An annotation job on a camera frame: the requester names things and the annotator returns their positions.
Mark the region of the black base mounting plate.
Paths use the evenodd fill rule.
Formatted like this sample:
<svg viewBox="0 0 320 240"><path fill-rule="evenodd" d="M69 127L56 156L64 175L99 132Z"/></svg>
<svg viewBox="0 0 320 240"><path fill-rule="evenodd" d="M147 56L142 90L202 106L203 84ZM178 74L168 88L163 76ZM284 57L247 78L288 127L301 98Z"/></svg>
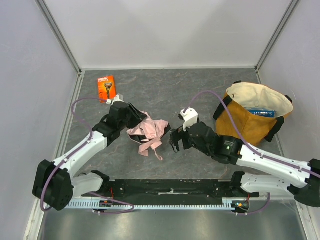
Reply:
<svg viewBox="0 0 320 240"><path fill-rule="evenodd" d="M133 205L220 205L223 198L258 198L230 180L114 179L97 192Z"/></svg>

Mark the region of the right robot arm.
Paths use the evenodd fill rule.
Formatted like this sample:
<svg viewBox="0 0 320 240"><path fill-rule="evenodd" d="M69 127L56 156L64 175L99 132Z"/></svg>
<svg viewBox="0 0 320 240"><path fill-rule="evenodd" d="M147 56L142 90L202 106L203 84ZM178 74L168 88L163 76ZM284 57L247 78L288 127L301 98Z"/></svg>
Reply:
<svg viewBox="0 0 320 240"><path fill-rule="evenodd" d="M194 148L221 164L241 166L269 174L254 180L243 174L238 186L247 193L281 191L306 206L320 206L320 161L298 161L266 152L233 136L218 135L203 122L170 131L170 145L180 151L179 142L188 150Z"/></svg>

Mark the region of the pink folding umbrella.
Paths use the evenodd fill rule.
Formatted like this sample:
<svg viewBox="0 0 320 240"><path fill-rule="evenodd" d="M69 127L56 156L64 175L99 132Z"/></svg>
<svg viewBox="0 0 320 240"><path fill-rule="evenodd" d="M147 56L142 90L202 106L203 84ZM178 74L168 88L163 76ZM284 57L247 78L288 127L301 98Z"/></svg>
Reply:
<svg viewBox="0 0 320 240"><path fill-rule="evenodd" d="M158 155L157 148L162 145L161 138L165 135L165 129L169 127L169 122L165 120L153 120L145 111L141 111L147 117L134 128L127 130L128 137L139 144L138 153L148 157L151 149L159 161L163 157Z"/></svg>

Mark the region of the orange Gillette razor box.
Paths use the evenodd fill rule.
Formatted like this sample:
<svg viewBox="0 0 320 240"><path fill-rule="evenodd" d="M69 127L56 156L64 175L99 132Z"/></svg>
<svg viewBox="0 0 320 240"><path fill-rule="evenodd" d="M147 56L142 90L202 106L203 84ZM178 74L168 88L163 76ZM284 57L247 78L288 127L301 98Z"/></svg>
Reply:
<svg viewBox="0 0 320 240"><path fill-rule="evenodd" d="M113 100L117 95L116 84L113 75L103 76L97 79L98 97L101 103Z"/></svg>

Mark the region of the blue Harry's razor box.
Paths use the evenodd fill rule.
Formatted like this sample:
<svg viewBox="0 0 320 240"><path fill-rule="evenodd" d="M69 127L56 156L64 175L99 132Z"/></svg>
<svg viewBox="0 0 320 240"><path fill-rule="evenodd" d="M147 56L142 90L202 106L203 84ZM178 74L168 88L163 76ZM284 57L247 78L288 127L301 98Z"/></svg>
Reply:
<svg viewBox="0 0 320 240"><path fill-rule="evenodd" d="M265 107L246 107L245 110L252 115L266 118L274 118L276 114L274 110Z"/></svg>

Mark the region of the orange canvas tote bag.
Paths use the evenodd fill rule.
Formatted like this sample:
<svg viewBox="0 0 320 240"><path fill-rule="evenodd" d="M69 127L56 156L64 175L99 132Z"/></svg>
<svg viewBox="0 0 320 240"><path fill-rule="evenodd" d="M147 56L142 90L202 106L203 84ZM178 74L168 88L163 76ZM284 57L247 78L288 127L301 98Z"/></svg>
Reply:
<svg viewBox="0 0 320 240"><path fill-rule="evenodd" d="M229 117L223 104L232 116ZM286 117L294 110L293 101L288 95L263 84L237 81L227 88L223 104L220 103L213 119L216 132L222 136L239 138L257 146L262 140L271 142L283 126ZM245 108L268 108L274 110L274 117L263 117L249 113Z"/></svg>

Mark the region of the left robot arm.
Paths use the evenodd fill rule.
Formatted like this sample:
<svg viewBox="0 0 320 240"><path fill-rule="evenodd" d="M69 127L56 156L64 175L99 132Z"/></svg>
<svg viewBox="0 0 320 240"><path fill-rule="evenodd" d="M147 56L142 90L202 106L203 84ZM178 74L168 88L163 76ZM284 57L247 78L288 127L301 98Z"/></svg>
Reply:
<svg viewBox="0 0 320 240"><path fill-rule="evenodd" d="M106 175L93 171L77 177L76 173L118 139L123 130L137 127L146 118L147 115L131 103L117 101L74 148L53 161L41 161L32 189L32 194L40 200L40 209L61 211L74 197L100 190L108 179Z"/></svg>

